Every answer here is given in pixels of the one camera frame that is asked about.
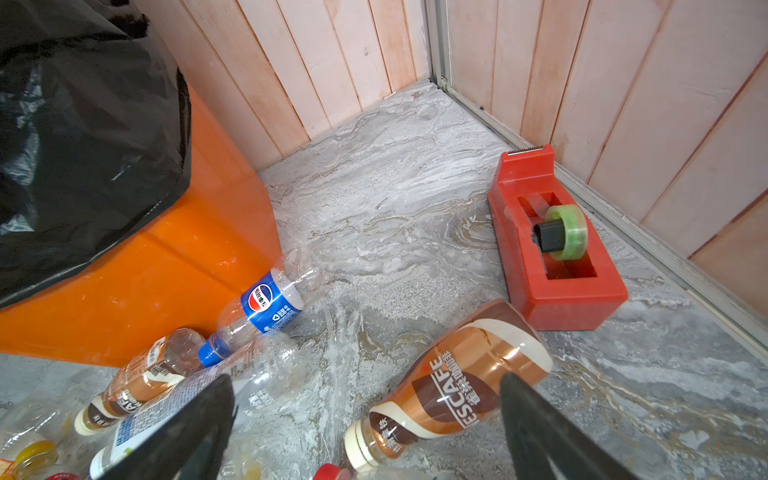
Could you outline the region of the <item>brown nescafe bottle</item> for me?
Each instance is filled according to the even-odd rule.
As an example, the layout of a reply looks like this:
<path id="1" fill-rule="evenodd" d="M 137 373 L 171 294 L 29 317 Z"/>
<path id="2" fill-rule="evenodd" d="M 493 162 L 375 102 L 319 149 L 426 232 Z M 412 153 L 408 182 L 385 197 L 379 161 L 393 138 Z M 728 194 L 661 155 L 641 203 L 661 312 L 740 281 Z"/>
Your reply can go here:
<path id="1" fill-rule="evenodd" d="M 488 302 L 427 348 L 398 387 L 348 427 L 347 460 L 367 472 L 420 440 L 461 433 L 499 408 L 506 374 L 535 385 L 552 367 L 544 342 L 517 310 Z"/>

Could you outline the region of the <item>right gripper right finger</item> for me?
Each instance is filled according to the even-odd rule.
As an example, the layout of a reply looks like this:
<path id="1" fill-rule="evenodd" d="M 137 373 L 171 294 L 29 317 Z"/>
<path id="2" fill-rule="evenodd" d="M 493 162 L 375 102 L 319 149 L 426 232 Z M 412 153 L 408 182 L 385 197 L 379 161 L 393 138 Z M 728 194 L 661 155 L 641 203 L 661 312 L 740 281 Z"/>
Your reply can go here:
<path id="1" fill-rule="evenodd" d="M 522 378 L 500 383 L 507 446 L 518 479 L 634 479 Z"/>

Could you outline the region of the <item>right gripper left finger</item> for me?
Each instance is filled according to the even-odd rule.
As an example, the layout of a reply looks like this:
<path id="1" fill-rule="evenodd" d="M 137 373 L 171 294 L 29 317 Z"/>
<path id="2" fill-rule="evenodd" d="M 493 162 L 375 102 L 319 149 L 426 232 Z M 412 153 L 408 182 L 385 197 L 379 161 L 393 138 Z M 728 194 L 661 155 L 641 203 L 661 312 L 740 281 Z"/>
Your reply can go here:
<path id="1" fill-rule="evenodd" d="M 235 416 L 233 384 L 228 375 L 223 375 L 98 477 L 215 479 Z"/>

